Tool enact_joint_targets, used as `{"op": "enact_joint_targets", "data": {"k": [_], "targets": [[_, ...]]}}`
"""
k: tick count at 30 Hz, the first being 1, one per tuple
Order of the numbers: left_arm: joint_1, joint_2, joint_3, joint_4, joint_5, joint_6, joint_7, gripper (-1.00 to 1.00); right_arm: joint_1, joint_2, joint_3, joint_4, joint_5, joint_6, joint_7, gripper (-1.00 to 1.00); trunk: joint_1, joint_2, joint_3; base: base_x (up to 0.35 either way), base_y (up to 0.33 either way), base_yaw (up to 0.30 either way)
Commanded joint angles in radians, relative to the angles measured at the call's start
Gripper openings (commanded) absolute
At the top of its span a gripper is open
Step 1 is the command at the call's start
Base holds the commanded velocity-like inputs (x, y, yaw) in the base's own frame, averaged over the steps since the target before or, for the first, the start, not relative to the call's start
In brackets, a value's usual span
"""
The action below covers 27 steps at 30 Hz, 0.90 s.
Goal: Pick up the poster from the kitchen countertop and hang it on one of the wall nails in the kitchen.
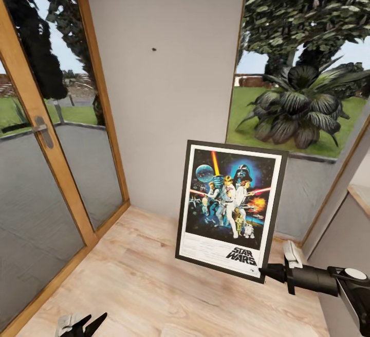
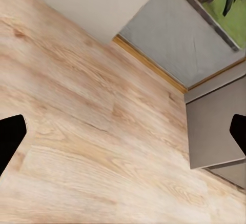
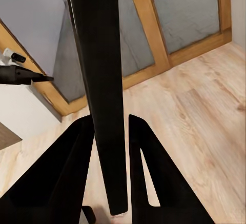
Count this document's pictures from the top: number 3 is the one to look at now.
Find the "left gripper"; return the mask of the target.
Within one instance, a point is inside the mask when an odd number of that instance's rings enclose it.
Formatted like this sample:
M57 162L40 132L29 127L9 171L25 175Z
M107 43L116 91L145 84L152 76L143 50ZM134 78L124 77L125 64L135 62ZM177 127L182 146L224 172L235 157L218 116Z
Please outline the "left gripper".
M0 65L0 84L31 85L34 82L53 81L53 77L31 72L17 65Z

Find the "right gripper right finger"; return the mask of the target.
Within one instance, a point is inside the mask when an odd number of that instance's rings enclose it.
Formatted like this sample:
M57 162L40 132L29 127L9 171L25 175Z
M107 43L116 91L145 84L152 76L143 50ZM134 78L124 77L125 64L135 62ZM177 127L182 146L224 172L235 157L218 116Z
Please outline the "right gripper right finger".
M149 204L141 153L160 207ZM149 124L129 115L132 224L215 224Z

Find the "poster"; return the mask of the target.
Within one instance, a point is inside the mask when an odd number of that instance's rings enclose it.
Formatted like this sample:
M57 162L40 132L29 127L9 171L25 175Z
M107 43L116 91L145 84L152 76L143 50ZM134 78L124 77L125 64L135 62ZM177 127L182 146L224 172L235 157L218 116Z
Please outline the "poster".
M67 0L111 216L128 212L118 0Z

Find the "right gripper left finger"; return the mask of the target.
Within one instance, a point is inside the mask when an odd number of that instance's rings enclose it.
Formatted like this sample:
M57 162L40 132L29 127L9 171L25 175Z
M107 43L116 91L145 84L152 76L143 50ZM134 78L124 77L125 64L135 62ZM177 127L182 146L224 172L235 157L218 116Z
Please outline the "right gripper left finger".
M74 121L0 198L0 224L79 224L94 133L92 114Z

